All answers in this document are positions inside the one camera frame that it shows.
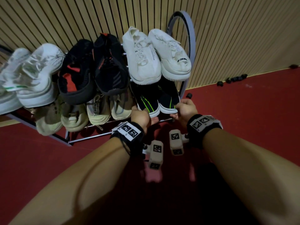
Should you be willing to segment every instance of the shoe rack shelf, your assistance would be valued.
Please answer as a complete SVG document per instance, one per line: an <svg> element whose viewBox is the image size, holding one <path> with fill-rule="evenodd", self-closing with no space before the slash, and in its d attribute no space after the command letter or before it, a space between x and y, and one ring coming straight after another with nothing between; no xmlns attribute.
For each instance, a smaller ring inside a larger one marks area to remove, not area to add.
<svg viewBox="0 0 300 225"><path fill-rule="evenodd" d="M188 45L189 45L188 56L190 58L191 65L192 65L192 68L193 68L193 64L194 64L194 61L195 61L195 55L196 55L196 51L195 51L196 38L195 38L194 26L193 26L193 23L192 23L192 20L191 20L189 14L185 11L176 11L176 12L174 12L173 15L171 16L170 20L169 20L169 23L168 23L167 34L172 36L173 26L174 26L174 24L175 24L175 22L178 18L182 19L182 21L185 24L185 28L187 30L188 41L189 41L189 43L188 43ZM11 51L11 50L9 50L6 47L3 47L1 45L0 45L0 52L3 52L7 55L11 55L13 53L13 51ZM189 79L182 82L181 85L180 85L179 97L181 99L183 98L183 95L185 93L188 81L189 81ZM12 113L7 114L7 116L11 119L14 119L18 122L21 122L24 125L36 130L35 122L32 121L30 118L26 117L27 115L24 115L24 111L23 112L14 111ZM161 123L161 122L171 121L171 120L172 120L172 118L166 118L166 119L160 120L159 122ZM107 124L112 125L114 122L116 122L116 125L117 125L119 122L123 122L123 121L126 121L126 119L125 120L118 120L118 121L117 120L112 120L112 121L108 121L103 126L105 126ZM93 126L94 125L90 124L90 125L86 126L85 128L90 128L90 127L93 127ZM68 131L66 131L64 137L59 136L58 134L53 134L53 135L50 135L49 137L65 144L67 146L72 146L72 144L75 143L75 142L88 140L88 139L92 139L92 138L96 138L96 137L100 137L100 136L106 136L106 135L110 135L111 133L112 133L111 131L110 132L104 132L104 133L94 135L94 136L88 136L88 137L84 137L84 138L80 138L80 139L70 140L70 133Z"/></svg>

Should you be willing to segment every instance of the person's left hand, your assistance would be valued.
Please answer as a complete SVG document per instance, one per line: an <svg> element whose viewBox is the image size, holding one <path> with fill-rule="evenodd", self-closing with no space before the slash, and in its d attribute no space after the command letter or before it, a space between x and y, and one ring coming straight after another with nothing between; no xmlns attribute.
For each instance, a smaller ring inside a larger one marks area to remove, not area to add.
<svg viewBox="0 0 300 225"><path fill-rule="evenodd" d="M139 110L137 106L133 106L131 109L131 121L136 122L143 128L145 135L149 126L159 122L158 117L150 118L148 110Z"/></svg>

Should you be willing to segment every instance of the wrist-mounted device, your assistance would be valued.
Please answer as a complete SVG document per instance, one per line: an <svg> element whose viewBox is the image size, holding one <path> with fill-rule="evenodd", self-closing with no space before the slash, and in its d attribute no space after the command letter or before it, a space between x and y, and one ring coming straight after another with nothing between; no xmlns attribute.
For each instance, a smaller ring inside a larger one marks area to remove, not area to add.
<svg viewBox="0 0 300 225"><path fill-rule="evenodd" d="M112 129L112 137L117 137L121 140L121 143L127 153L130 156L140 155L143 152L144 144L142 139L144 137L144 130L136 122L121 122L115 128Z"/></svg>
<svg viewBox="0 0 300 225"><path fill-rule="evenodd" d="M205 134L213 128L223 129L221 122L211 115L197 114L187 123L187 132L193 147L202 149L202 140Z"/></svg>

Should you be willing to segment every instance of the forearm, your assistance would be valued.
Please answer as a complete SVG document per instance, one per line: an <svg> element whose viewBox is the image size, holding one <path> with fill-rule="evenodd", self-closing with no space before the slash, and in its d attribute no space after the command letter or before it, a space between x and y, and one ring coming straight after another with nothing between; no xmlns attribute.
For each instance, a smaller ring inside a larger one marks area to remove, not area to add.
<svg viewBox="0 0 300 225"><path fill-rule="evenodd" d="M300 168L221 129L209 131L203 147L246 207L263 224L300 221Z"/></svg>
<svg viewBox="0 0 300 225"><path fill-rule="evenodd" d="M112 138L69 167L40 191L10 224L62 224L117 183L129 155Z"/></svg>

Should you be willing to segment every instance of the black and white marker tag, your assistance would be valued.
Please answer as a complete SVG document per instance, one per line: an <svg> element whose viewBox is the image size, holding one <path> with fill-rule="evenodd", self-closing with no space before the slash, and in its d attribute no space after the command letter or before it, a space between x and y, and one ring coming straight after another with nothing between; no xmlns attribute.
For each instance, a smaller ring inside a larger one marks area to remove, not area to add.
<svg viewBox="0 0 300 225"><path fill-rule="evenodd" d="M211 115L202 115L201 117L192 121L190 125L200 133L205 129L205 127L210 126L213 123L218 123L223 129L221 122Z"/></svg>
<svg viewBox="0 0 300 225"><path fill-rule="evenodd" d="M112 133L118 131L123 136L125 136L129 141L132 141L141 131L134 125L130 124L128 121L122 122L112 129Z"/></svg>

